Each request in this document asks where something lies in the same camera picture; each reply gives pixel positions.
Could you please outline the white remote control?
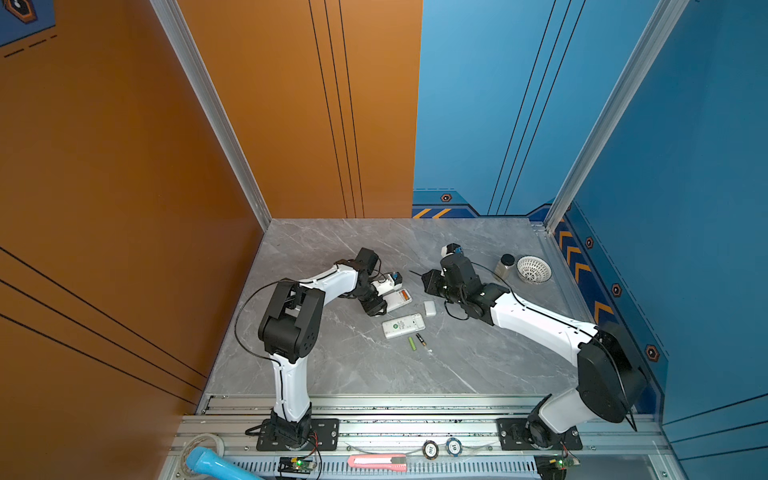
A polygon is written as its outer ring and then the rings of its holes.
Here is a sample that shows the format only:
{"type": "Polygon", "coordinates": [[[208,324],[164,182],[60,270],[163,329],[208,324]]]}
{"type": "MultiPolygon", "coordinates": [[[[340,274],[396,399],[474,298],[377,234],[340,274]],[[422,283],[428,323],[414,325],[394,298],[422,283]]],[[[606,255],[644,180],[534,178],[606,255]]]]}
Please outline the white remote control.
{"type": "Polygon", "coordinates": [[[412,296],[405,288],[390,292],[383,299],[387,306],[387,312],[393,312],[413,301],[412,296]]]}
{"type": "Polygon", "coordinates": [[[386,339],[408,336],[424,329],[425,323],[421,314],[406,315],[382,323],[382,330],[386,339]]]}

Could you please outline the white battery cover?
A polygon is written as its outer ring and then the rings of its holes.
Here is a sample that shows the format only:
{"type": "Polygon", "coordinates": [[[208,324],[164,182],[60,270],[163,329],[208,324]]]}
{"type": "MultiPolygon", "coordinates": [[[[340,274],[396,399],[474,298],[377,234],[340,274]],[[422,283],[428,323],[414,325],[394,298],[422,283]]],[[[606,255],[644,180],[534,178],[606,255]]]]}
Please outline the white battery cover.
{"type": "Polygon", "coordinates": [[[426,317],[434,317],[437,314],[436,305],[433,301],[425,301],[423,306],[426,317]]]}

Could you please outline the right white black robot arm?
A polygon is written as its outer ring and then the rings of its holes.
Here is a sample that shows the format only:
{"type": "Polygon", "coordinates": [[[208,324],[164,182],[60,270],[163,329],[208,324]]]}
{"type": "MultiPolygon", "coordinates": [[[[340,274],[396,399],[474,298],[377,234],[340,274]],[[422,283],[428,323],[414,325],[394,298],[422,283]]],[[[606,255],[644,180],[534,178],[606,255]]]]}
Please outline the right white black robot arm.
{"type": "Polygon", "coordinates": [[[650,374],[625,327],[572,319],[523,299],[504,282],[484,283],[477,264],[453,247],[438,269],[420,275],[427,294],[460,306],[469,319],[518,333],[577,368],[575,387],[545,396],[529,413],[526,442],[550,449],[569,430],[595,419],[636,426],[633,407],[650,374]]]}

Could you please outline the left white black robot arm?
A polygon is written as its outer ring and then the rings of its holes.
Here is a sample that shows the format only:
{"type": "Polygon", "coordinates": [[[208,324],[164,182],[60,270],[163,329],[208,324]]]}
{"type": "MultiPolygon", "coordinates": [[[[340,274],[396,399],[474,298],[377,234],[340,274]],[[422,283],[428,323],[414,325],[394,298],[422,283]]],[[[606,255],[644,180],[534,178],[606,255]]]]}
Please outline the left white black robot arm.
{"type": "Polygon", "coordinates": [[[234,338],[246,353],[272,364],[276,388],[269,418],[248,429],[248,436],[266,441],[268,447],[274,443],[296,450],[306,444],[319,447],[307,391],[307,357],[317,343],[324,306],[333,300],[356,300],[370,317],[387,312],[383,295],[374,286],[379,265],[379,256],[362,248],[355,258],[339,260],[316,276],[272,282],[274,290],[257,332],[262,354],[249,348],[239,334],[240,318],[250,301],[239,307],[234,338]]]}

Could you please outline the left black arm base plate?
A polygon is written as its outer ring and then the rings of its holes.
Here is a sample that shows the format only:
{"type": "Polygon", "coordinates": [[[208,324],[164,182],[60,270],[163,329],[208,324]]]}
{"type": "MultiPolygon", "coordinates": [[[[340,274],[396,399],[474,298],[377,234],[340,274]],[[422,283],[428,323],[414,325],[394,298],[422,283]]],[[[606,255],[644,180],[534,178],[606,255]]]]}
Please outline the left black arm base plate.
{"type": "Polygon", "coordinates": [[[338,446],[339,420],[319,418],[287,422],[283,419],[265,420],[260,425],[256,449],[260,452],[335,451],[338,446]]]}

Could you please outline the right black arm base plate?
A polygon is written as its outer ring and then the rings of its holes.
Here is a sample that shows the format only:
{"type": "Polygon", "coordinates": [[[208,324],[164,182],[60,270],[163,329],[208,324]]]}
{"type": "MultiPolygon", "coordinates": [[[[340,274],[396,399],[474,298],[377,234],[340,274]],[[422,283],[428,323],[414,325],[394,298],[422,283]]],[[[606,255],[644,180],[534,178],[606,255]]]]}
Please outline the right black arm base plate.
{"type": "Polygon", "coordinates": [[[580,451],[584,448],[580,432],[571,427],[565,433],[553,434],[547,446],[538,446],[533,436],[526,429],[527,421],[523,418],[504,417],[496,420],[497,434],[503,451],[555,451],[567,449],[580,451]]]}

